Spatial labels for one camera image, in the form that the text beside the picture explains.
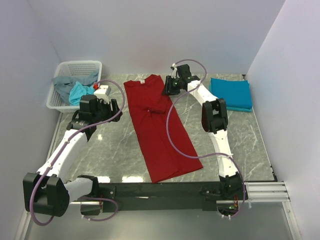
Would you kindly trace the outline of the red t shirt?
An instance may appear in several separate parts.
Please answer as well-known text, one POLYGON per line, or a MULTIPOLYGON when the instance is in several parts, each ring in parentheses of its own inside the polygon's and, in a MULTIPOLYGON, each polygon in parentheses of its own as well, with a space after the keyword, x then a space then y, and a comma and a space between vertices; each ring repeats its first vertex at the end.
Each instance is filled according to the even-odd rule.
POLYGON ((202 169, 159 75, 124 84, 128 109, 152 183, 202 169))

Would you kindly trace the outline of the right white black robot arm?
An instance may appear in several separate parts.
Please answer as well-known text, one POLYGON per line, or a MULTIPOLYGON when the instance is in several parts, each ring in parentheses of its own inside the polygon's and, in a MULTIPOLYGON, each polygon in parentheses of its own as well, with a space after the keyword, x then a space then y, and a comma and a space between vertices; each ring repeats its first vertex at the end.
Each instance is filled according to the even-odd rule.
POLYGON ((246 185, 241 170, 233 158, 228 140, 228 114, 226 101, 223 98, 214 96, 203 85, 205 77, 200 79, 192 75, 188 64, 178 65, 173 63, 170 67, 172 73, 166 76, 162 94, 165 96, 183 96, 190 94, 201 105, 201 125, 203 130, 208 133, 214 153, 200 156, 207 158, 217 156, 218 174, 220 180, 219 195, 226 199, 234 199, 235 196, 242 196, 246 199, 246 185))

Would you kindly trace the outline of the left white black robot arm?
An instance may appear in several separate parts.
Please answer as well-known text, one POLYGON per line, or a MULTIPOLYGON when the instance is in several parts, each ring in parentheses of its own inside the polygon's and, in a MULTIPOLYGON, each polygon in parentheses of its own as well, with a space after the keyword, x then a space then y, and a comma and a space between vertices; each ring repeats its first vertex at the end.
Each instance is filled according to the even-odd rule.
POLYGON ((99 181, 95 176, 80 175, 69 183, 64 180, 76 156, 89 142, 97 127, 118 122, 122 109, 116 99, 106 102, 92 94, 81 98, 79 109, 73 114, 53 154, 37 172, 27 173, 23 178, 26 211, 33 217, 36 214, 61 217, 71 202, 81 197, 88 201, 99 197, 99 181))

